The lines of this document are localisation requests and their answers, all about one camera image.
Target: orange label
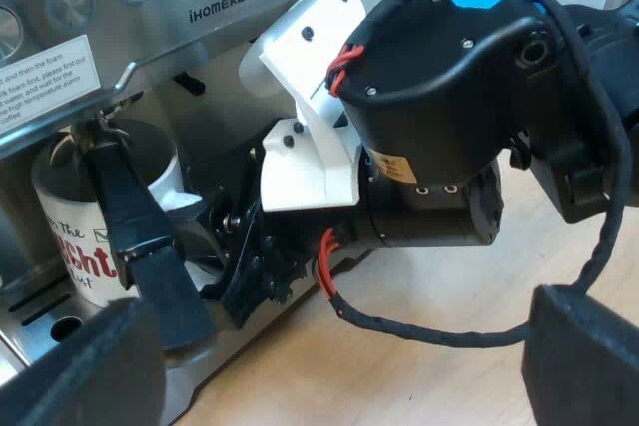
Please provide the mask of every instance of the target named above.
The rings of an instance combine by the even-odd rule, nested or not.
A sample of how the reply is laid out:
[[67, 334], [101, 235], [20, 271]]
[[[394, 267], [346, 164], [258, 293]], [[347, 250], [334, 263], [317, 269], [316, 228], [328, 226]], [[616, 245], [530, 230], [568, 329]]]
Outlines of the orange label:
[[395, 155], [385, 155], [380, 152], [376, 152], [373, 149], [368, 149], [372, 155], [372, 159], [375, 160], [377, 167], [384, 172], [388, 177], [398, 182], [404, 182], [405, 184], [416, 184], [417, 177], [412, 171], [410, 162], [406, 157], [396, 157]]

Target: stainless steel panel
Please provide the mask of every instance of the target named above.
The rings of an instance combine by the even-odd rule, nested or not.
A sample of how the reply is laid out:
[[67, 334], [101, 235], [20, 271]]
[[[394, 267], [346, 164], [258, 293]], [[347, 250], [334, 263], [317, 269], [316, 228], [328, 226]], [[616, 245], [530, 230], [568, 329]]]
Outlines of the stainless steel panel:
[[[95, 0], [85, 28], [64, 29], [47, 15], [50, 0], [0, 0], [0, 7], [15, 12], [24, 28], [24, 41], [9, 63], [87, 34], [103, 86], [4, 135], [0, 157], [81, 118], [91, 106], [125, 98], [257, 37], [293, 1], [245, 0], [233, 6], [228, 2], [223, 9], [225, 0], [148, 0], [139, 5]], [[220, 10], [205, 16], [212, 5]], [[201, 10], [203, 16], [196, 20]]]
[[33, 279], [35, 268], [57, 257], [57, 248], [31, 185], [36, 144], [0, 160], [0, 295]]
[[24, 368], [18, 357], [0, 341], [0, 388]]

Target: espresso machine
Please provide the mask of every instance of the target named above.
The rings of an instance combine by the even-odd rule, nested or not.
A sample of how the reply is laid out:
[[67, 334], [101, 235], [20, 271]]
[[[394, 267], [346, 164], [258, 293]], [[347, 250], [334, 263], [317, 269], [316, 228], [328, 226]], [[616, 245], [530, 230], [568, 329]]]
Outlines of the espresso machine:
[[[0, 384], [100, 310], [78, 295], [58, 254], [31, 186], [37, 154], [61, 130], [96, 115], [142, 120], [176, 143], [188, 190], [213, 203], [239, 202], [260, 155], [255, 146], [295, 106], [285, 93], [249, 95], [238, 68], [251, 42], [296, 1], [0, 0], [0, 69], [13, 66], [12, 75], [28, 77], [39, 65], [74, 64], [63, 64], [59, 74], [68, 79], [58, 91], [44, 78], [39, 94], [27, 94], [31, 81], [4, 78], [0, 85], [2, 101], [21, 103], [0, 125]], [[216, 221], [231, 233], [237, 223], [228, 211]], [[222, 247], [218, 261], [233, 261], [233, 248]], [[184, 413], [200, 384], [309, 290], [308, 267], [297, 265], [299, 280], [274, 293], [278, 301], [247, 299], [250, 307], [239, 305], [228, 324], [216, 321], [209, 341], [167, 355], [162, 424]], [[202, 293], [210, 278], [201, 268], [187, 270]], [[214, 300], [207, 306], [218, 307]]]

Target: instruction label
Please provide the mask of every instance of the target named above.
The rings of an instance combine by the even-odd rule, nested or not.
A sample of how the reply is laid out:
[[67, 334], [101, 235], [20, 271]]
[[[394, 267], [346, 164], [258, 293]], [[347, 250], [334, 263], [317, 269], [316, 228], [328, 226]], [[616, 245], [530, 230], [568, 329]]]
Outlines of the instruction label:
[[405, 184], [417, 183], [415, 173], [410, 167], [410, 162], [406, 157], [381, 154], [371, 148], [368, 148], [367, 150], [377, 164], [377, 167], [388, 177], [391, 177], [393, 180], [397, 180], [398, 182], [404, 182]]
[[86, 35], [0, 69], [0, 135], [99, 88]]

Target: ihomekee logo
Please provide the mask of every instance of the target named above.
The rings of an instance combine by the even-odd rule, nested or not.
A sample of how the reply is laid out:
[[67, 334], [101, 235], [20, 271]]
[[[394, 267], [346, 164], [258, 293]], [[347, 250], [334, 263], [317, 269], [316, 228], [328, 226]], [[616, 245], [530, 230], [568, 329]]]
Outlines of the ihomekee logo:
[[247, 0], [221, 0], [219, 2], [214, 2], [211, 5], [207, 5], [198, 10], [190, 10], [189, 11], [189, 20], [192, 24], [195, 24], [199, 20], [202, 20], [204, 17], [209, 17], [210, 15], [217, 14], [218, 12], [222, 12], [223, 10], [230, 9], [234, 5], [242, 4]]

